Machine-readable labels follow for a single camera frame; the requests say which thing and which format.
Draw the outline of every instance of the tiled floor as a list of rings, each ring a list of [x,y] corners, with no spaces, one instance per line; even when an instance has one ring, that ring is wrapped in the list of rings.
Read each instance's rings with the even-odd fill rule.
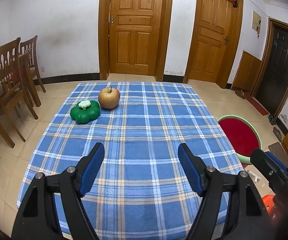
[[[151,76],[126,74],[111,74],[108,80],[155,81],[154,77]],[[25,104],[22,104],[20,109],[21,119],[14,116],[14,120],[17,120],[16,126],[26,138],[26,142],[24,143],[14,131],[8,129],[9,135],[15,142],[15,148],[12,149],[0,136],[0,229],[8,235],[12,231],[17,212],[16,201],[18,192],[32,153],[48,123],[78,83],[47,84],[45,85],[46,93],[43,93],[38,86],[38,94],[42,105],[34,107],[34,109],[39,119],[35,120],[32,117]],[[239,98],[233,91],[221,89],[214,83],[196,80],[190,80],[189,84],[205,102],[215,118],[225,114],[236,114],[250,121],[260,135],[263,149],[267,149],[268,145],[278,141],[273,134],[273,127],[268,122],[267,116],[262,116],[247,100]],[[267,180],[263,178],[254,166],[250,165],[246,170],[251,170],[261,176],[261,180],[256,183],[261,196],[271,192]]]

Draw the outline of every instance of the green rim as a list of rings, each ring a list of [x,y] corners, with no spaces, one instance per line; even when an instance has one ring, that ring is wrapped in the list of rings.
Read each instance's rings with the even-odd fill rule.
[[[260,149],[262,149],[261,138],[260,138],[259,134],[257,133],[257,131],[255,130],[255,128],[253,127],[253,125],[251,125],[251,123],[249,121],[245,120],[244,118],[242,118],[238,115],[227,114],[227,115],[224,115],[224,116],[218,118],[217,122],[219,122],[223,119],[226,119],[226,118],[236,118],[236,119],[241,120],[242,122],[246,123],[252,129],[252,131],[255,133],[257,140],[259,142],[259,145],[260,145]],[[240,155],[238,153],[236,153],[236,155],[239,158],[241,163],[251,164],[251,158],[250,157],[246,157],[246,156]]]

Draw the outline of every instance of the peeling paint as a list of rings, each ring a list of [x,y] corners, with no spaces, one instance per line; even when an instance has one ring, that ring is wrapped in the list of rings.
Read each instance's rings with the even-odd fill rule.
[[[166,74],[166,75],[173,75],[173,76],[184,76],[184,74],[183,74],[182,71],[180,71],[180,72],[174,72],[174,71],[168,71],[168,70],[166,70],[166,71],[164,72],[164,74]]]
[[[284,123],[288,127],[288,120],[287,120],[287,115],[286,114],[280,114],[280,117],[283,119]]]

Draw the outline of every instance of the blue gripper pad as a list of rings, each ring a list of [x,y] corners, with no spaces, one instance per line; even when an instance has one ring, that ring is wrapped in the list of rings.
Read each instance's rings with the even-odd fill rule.
[[[265,152],[265,154],[286,174],[286,167],[279,161],[271,152]]]
[[[183,170],[189,184],[191,185],[192,190],[196,192],[199,196],[204,196],[206,189],[202,187],[200,174],[202,173],[203,178],[205,178],[204,168],[206,167],[206,165],[201,158],[196,157],[191,153],[185,143],[179,145],[178,157],[180,159],[180,163],[183,167]],[[200,167],[196,167],[194,165],[193,160],[195,160],[195,158],[196,162],[198,164],[201,164]]]
[[[82,159],[77,164],[77,169],[81,169],[81,171],[84,170],[84,172],[81,174],[81,180],[80,180],[80,188],[79,188],[79,194],[84,197],[87,192],[90,191],[92,188],[92,185],[95,181],[96,175],[102,165],[103,159],[105,155],[105,149],[104,145],[102,143],[96,143],[91,152],[88,156],[83,157],[87,161],[87,158],[90,158],[88,160],[88,163],[82,163]]]

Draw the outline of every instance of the door frame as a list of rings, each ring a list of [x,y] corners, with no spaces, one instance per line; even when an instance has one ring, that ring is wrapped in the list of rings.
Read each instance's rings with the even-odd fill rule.
[[[238,7],[237,10],[232,10],[231,15],[231,25],[229,28],[229,37],[228,43],[226,45],[225,53],[223,56],[223,61],[220,67],[220,71],[216,80],[216,84],[225,88],[229,75],[231,73],[234,59],[236,56],[237,46],[240,40],[241,28],[242,28],[242,18],[243,18],[243,2],[244,0],[237,0]],[[201,13],[202,13],[203,0],[196,0],[196,12],[194,19],[193,34],[191,40],[191,46],[188,54],[188,61],[185,70],[185,75],[183,83],[187,84],[189,74],[193,68],[193,60],[197,48],[197,36],[198,36],[198,27],[200,25]]]
[[[252,92],[251,92],[251,96],[254,98],[256,96],[258,89],[260,88],[260,84],[263,80],[263,76],[264,76],[265,70],[267,68],[268,59],[269,59],[269,56],[271,54],[272,43],[273,43],[273,39],[274,39],[275,27],[279,27],[279,28],[282,28],[282,29],[288,31],[288,24],[287,23],[281,22],[281,21],[273,19],[273,18],[268,18],[268,30],[267,30],[264,54],[262,57],[262,64],[260,67],[260,73],[259,73],[259,76],[257,77],[256,83],[255,83],[254,88],[252,89]],[[281,101],[279,107],[277,108],[276,112],[273,115],[274,118],[278,117],[283,106],[285,105],[287,98],[288,98],[288,86],[287,86],[287,89],[285,91],[285,94],[282,98],[282,101]]]
[[[162,0],[161,22],[154,73],[156,81],[163,80],[171,24],[172,2],[173,0]],[[107,80],[109,76],[109,9],[110,0],[99,0],[98,55],[100,80]]]

